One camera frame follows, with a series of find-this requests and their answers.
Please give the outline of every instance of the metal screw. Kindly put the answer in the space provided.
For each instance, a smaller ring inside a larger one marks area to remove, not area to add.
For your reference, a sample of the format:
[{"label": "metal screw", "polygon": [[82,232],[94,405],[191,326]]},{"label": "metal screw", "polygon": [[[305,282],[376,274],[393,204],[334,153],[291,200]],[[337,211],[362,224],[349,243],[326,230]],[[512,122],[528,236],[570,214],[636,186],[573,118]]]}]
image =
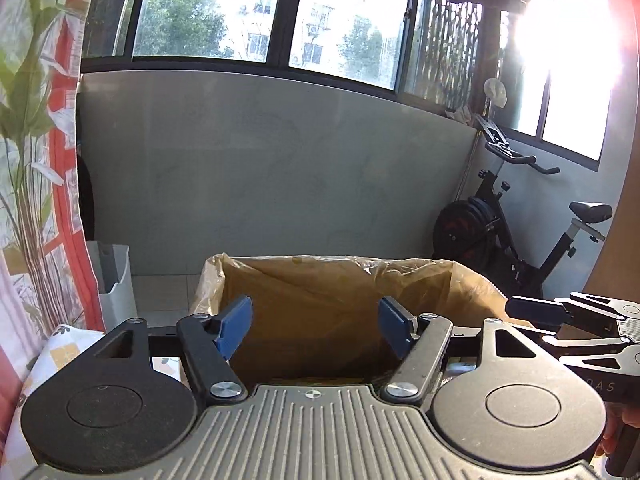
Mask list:
[{"label": "metal screw", "polygon": [[242,393],[242,386],[238,383],[232,383],[229,381],[222,381],[214,384],[209,391],[214,397],[220,399],[229,399],[230,397],[237,397]]},{"label": "metal screw", "polygon": [[418,387],[411,383],[390,383],[386,392],[393,397],[413,397],[418,393]]}]

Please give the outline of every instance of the bike seat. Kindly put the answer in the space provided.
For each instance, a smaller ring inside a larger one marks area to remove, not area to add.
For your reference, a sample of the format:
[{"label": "bike seat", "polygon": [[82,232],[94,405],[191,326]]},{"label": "bike seat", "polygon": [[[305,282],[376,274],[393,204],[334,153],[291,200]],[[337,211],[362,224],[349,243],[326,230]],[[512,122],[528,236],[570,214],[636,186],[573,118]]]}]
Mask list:
[{"label": "bike seat", "polygon": [[613,209],[608,204],[571,202],[569,209],[585,224],[599,224],[613,216]]}]

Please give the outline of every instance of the finger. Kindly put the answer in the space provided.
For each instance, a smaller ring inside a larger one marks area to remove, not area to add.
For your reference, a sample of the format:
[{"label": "finger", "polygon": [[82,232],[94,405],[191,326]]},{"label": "finger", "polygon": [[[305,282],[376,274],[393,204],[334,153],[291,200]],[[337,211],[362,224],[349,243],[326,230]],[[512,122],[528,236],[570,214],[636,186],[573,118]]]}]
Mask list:
[{"label": "finger", "polygon": [[617,418],[622,417],[622,412],[625,409],[625,405],[620,402],[605,402],[605,407],[607,413],[611,413],[611,415],[615,415]]},{"label": "finger", "polygon": [[634,428],[640,428],[640,408],[625,406],[622,411],[622,421]]},{"label": "finger", "polygon": [[611,438],[614,436],[619,426],[620,419],[611,410],[607,410],[607,422],[604,426],[604,433],[602,437]]},{"label": "finger", "polygon": [[600,442],[600,445],[602,446],[605,454],[610,455],[616,450],[616,447],[618,446],[618,437],[613,436],[611,438],[604,439]]}]

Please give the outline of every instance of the exercise bike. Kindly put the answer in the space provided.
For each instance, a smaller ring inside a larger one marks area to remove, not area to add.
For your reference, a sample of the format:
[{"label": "exercise bike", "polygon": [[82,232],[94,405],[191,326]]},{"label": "exercise bike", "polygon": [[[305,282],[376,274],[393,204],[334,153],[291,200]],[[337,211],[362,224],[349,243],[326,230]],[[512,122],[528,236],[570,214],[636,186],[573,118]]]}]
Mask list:
[{"label": "exercise bike", "polygon": [[484,147],[500,158],[497,171],[482,170],[482,179],[476,194],[466,200],[447,205],[438,216],[433,230],[433,257],[453,260],[487,277],[500,291],[511,296],[529,296],[542,299],[542,283],[567,254],[575,254],[572,246],[578,232],[585,231],[593,242],[604,242],[605,236],[591,227],[610,219],[610,205],[571,202],[569,209],[576,218],[562,234],[544,263],[538,268],[518,256],[500,199],[510,189],[507,182],[494,191],[498,173],[504,163],[526,165],[543,175],[560,173],[560,168],[545,169],[536,163],[533,155],[513,151],[496,124],[481,116],[476,120],[484,133]]}]

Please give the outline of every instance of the metal grille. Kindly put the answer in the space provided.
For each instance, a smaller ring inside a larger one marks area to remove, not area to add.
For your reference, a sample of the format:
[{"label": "metal grille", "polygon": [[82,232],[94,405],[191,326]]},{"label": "metal grille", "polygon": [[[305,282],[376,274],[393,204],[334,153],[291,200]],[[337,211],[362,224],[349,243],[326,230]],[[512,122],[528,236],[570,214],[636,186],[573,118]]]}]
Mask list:
[{"label": "metal grille", "polygon": [[407,91],[458,108],[467,104],[478,54],[482,6],[423,0]]}]

